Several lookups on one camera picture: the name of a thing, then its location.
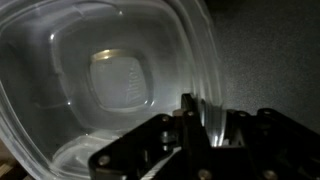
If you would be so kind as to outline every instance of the bolt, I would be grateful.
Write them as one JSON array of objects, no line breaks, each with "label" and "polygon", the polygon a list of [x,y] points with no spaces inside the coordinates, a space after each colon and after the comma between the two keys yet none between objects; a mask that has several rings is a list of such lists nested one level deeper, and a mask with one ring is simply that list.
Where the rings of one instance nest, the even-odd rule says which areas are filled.
[{"label": "bolt", "polygon": [[264,110],[263,112],[264,112],[264,114],[271,114],[271,112],[269,110]]},{"label": "bolt", "polygon": [[272,170],[267,170],[263,172],[263,176],[267,179],[267,180],[277,180],[278,179],[278,175],[272,171]]},{"label": "bolt", "polygon": [[99,158],[99,165],[100,166],[105,166],[110,162],[110,157],[109,156],[101,156]]},{"label": "bolt", "polygon": [[189,111],[189,112],[188,112],[188,115],[189,115],[189,116],[193,116],[193,115],[194,115],[194,112]]},{"label": "bolt", "polygon": [[169,121],[169,116],[163,116],[163,117],[162,117],[162,121],[163,121],[163,122]]},{"label": "bolt", "polygon": [[206,169],[201,169],[198,172],[198,176],[199,176],[200,180],[210,180],[212,178],[210,171],[208,171]]},{"label": "bolt", "polygon": [[239,116],[241,116],[241,117],[246,117],[247,114],[246,114],[245,112],[239,112]]}]

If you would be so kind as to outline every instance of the clear plastic container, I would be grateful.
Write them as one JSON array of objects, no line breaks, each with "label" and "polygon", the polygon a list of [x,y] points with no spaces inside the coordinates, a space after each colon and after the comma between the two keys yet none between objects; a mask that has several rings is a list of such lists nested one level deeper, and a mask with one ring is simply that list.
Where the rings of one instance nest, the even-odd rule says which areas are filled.
[{"label": "clear plastic container", "polygon": [[220,143],[220,77],[201,0],[1,2],[0,137],[36,179],[89,179],[90,155],[179,109],[183,93]]}]

